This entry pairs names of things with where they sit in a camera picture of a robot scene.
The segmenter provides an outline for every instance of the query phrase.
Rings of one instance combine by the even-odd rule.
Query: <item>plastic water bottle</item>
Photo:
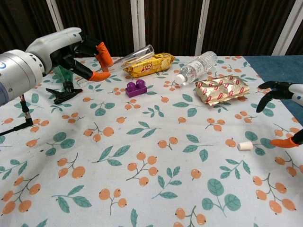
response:
[[[195,79],[200,78],[210,70],[217,62],[217,55],[212,51],[207,51],[180,69],[175,77],[177,84],[188,85]]]

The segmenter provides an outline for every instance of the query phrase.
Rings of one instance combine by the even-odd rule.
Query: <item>purple lego brick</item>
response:
[[[125,93],[128,97],[134,97],[147,92],[147,87],[145,86],[145,81],[142,79],[137,80],[136,84],[130,82],[127,84],[127,88],[125,89]]]

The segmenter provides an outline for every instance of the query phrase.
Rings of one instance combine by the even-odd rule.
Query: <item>black cable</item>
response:
[[[13,132],[13,131],[18,131],[20,129],[25,129],[25,128],[27,128],[29,126],[32,126],[34,124],[32,118],[30,116],[29,108],[28,108],[27,103],[25,101],[24,95],[22,95],[22,97],[20,97],[20,98],[21,98],[20,104],[22,106],[22,112],[25,114],[25,121],[26,122],[12,128],[10,130],[1,132],[0,136],[3,136],[5,134],[8,134],[8,133]]]

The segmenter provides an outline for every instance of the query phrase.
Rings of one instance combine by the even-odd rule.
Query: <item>gold foil package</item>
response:
[[[160,72],[170,68],[175,57],[169,53],[159,53],[153,55],[151,58],[138,62],[124,71],[131,74],[132,77],[143,77],[155,72]]]
[[[196,93],[205,104],[214,105],[249,94],[249,86],[239,77],[226,76],[196,82]]]

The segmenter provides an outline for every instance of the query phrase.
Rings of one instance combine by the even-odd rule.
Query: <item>orange fingertip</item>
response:
[[[89,79],[89,81],[100,82],[107,79],[110,76],[109,72],[96,72],[93,71],[93,75]]]

